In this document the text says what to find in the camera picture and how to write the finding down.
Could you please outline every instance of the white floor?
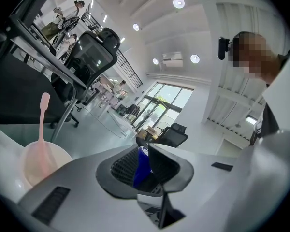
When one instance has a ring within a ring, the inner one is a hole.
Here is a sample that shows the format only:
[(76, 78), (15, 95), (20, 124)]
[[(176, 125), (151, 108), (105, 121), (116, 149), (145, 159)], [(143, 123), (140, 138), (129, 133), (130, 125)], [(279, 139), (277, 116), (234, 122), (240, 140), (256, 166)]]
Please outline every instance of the white floor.
[[(20, 51), (16, 50), (14, 56), (23, 60)], [(41, 71), (42, 65), (30, 60), (28, 65)], [(50, 78), (51, 72), (46, 71), (45, 75)], [(97, 106), (98, 101), (93, 101), (87, 107), (77, 112), (76, 107), (73, 115), (79, 120), (78, 128), (74, 127), (74, 121), (64, 123), (55, 143), (65, 149), (73, 159), (88, 156), (119, 146), (130, 146), (135, 143), (134, 133), (118, 124), (118, 121), (111, 117), (116, 115), (114, 110), (105, 113), (99, 119), (102, 109)], [(13, 140), (26, 146), (38, 140), (39, 126), (34, 125), (0, 125), (0, 129)], [(53, 133), (49, 124), (44, 125), (44, 139), (49, 141)]]

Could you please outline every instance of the ceiling light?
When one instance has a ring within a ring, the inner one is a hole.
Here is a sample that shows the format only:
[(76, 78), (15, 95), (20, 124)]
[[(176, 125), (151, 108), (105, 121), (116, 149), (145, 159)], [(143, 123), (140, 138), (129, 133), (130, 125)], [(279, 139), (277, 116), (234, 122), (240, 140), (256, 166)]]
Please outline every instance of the ceiling light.
[(140, 26), (139, 26), (138, 24), (134, 23), (134, 24), (133, 24), (133, 29), (134, 29), (135, 31), (138, 31), (138, 30), (140, 30)]
[(257, 120), (253, 118), (252, 116), (247, 116), (246, 121), (253, 125), (256, 124), (257, 122)]
[(173, 5), (177, 9), (181, 9), (185, 6), (185, 1), (184, 0), (173, 0)]
[(191, 55), (190, 60), (192, 63), (197, 64), (200, 62), (200, 57), (198, 55), (193, 54), (193, 55)]

